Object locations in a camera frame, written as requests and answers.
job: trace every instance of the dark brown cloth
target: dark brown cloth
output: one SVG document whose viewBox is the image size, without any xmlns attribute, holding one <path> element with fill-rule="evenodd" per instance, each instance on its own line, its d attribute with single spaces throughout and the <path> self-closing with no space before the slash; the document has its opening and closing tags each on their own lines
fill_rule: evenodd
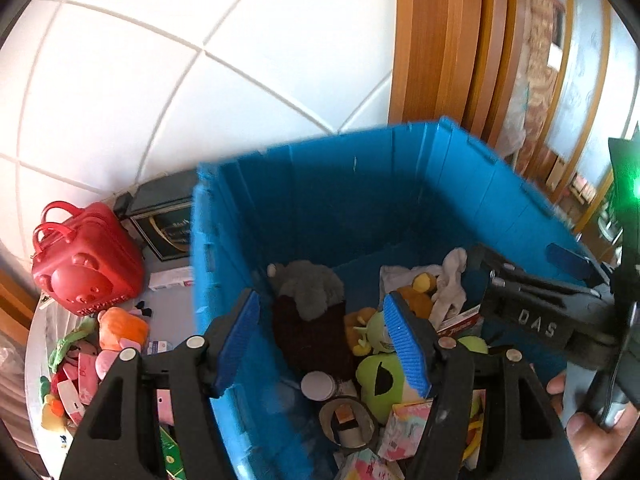
<svg viewBox="0 0 640 480">
<path fill-rule="evenodd" d="M 271 308 L 273 336 L 289 368 L 302 374 L 318 370 L 344 381 L 354 378 L 354 358 L 342 320 L 344 301 L 312 321 L 300 317 L 296 302 L 289 296 L 276 298 Z"/>
</svg>

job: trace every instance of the white table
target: white table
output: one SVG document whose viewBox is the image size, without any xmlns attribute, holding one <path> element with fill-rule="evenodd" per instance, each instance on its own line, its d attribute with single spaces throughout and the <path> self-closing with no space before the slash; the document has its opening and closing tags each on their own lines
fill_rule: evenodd
<svg viewBox="0 0 640 480">
<path fill-rule="evenodd" d="M 146 250 L 144 254 L 148 272 L 189 265 L 188 258 L 160 262 L 149 250 Z M 153 310 L 153 317 L 149 323 L 150 339 L 168 341 L 176 346 L 196 333 L 193 308 L 191 306 L 192 291 L 191 287 L 182 286 L 174 286 L 158 291 L 148 289 L 144 291 L 138 299 L 144 300 L 145 307 Z M 54 338 L 57 340 L 78 326 L 80 319 L 57 303 L 43 310 L 36 309 L 27 341 L 24 387 L 29 420 L 42 461 L 49 474 L 56 480 L 60 478 L 66 452 L 71 444 L 71 437 L 67 435 L 68 444 L 65 449 L 57 434 L 43 430 L 40 426 L 42 415 L 40 376 L 49 377 L 45 328 L 49 325 L 50 340 Z"/>
</svg>

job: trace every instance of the finger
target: finger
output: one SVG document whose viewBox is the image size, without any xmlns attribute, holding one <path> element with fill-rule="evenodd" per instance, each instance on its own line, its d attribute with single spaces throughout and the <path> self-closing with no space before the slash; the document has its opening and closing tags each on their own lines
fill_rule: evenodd
<svg viewBox="0 0 640 480">
<path fill-rule="evenodd" d="M 566 436 L 580 467 L 581 478 L 599 478 L 616 453 L 612 448 L 616 438 L 612 439 L 586 413 L 576 413 L 569 419 Z"/>
<path fill-rule="evenodd" d="M 612 431 L 617 433 L 618 435 L 624 436 L 624 438 L 626 439 L 629 433 L 631 433 L 631 430 L 636 425 L 637 421 L 638 410 L 636 410 L 633 404 L 630 402 L 625 407 L 625 411 L 622 413 L 622 416 L 613 427 Z"/>
<path fill-rule="evenodd" d="M 586 413 L 576 413 L 566 425 L 566 436 L 575 455 L 578 456 L 579 453 L 587 451 L 594 442 L 605 440 L 607 433 Z"/>
<path fill-rule="evenodd" d="M 564 392 L 564 385 L 566 383 L 566 371 L 557 375 L 549 381 L 546 386 L 546 391 L 551 395 L 557 395 Z"/>
<path fill-rule="evenodd" d="M 562 415 L 562 410 L 564 410 L 562 406 L 562 395 L 554 395 L 551 397 L 551 407 L 558 416 Z"/>
</svg>

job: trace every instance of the green toy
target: green toy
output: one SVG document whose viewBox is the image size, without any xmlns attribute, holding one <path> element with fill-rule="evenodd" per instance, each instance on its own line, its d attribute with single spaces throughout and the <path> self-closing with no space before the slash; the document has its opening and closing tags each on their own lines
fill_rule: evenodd
<svg viewBox="0 0 640 480">
<path fill-rule="evenodd" d="M 368 343 L 373 348 L 374 354 L 396 351 L 389 337 L 389 331 L 386 329 L 385 317 L 382 312 L 376 312 L 371 316 L 366 326 L 354 326 L 353 329 L 362 334 L 362 339 L 358 341 L 360 346 L 366 349 Z"/>
<path fill-rule="evenodd" d="M 77 328 L 73 329 L 62 339 L 58 339 L 55 349 L 51 354 L 49 354 L 49 369 L 52 373 L 56 373 L 58 371 L 58 365 L 65 358 L 65 355 L 69 351 L 69 348 L 71 348 L 71 345 L 93 333 L 97 326 L 98 321 L 95 317 L 85 317 Z"/>
<path fill-rule="evenodd" d="M 489 353 L 489 347 L 481 337 L 475 335 L 467 335 L 458 339 L 458 342 L 462 343 L 466 347 L 466 349 L 471 352 L 484 355 L 487 355 Z"/>
<path fill-rule="evenodd" d="M 40 376 L 40 402 L 44 402 L 44 397 L 51 393 L 51 381 L 44 375 Z"/>
<path fill-rule="evenodd" d="M 489 353 L 489 347 L 484 342 L 484 339 L 482 339 L 481 337 L 478 337 L 475 335 L 468 335 L 458 339 L 458 342 L 462 343 L 466 347 L 466 349 L 469 350 L 470 352 L 475 352 L 477 354 L 485 354 L 485 355 Z M 470 418 L 474 418 L 480 411 L 480 408 L 482 407 L 482 401 L 480 400 L 480 397 L 481 397 L 480 392 L 477 390 L 474 391 L 474 396 L 471 401 L 471 417 Z"/>
<path fill-rule="evenodd" d="M 386 424 L 394 404 L 402 402 L 404 372 L 397 354 L 371 355 L 360 363 L 356 379 L 361 398 L 380 424 Z"/>
</svg>

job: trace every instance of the red toy suitcase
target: red toy suitcase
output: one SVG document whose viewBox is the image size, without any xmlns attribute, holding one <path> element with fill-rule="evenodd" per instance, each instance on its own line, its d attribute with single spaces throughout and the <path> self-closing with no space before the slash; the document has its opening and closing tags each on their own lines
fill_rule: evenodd
<svg viewBox="0 0 640 480">
<path fill-rule="evenodd" d="M 47 212 L 60 208 L 71 214 L 62 224 L 47 222 Z M 36 284 L 77 316 L 87 316 L 112 304 L 135 298 L 145 275 L 142 253 L 113 212 L 95 202 L 80 209 L 52 202 L 33 231 Z M 40 233 L 44 238 L 39 240 Z"/>
</svg>

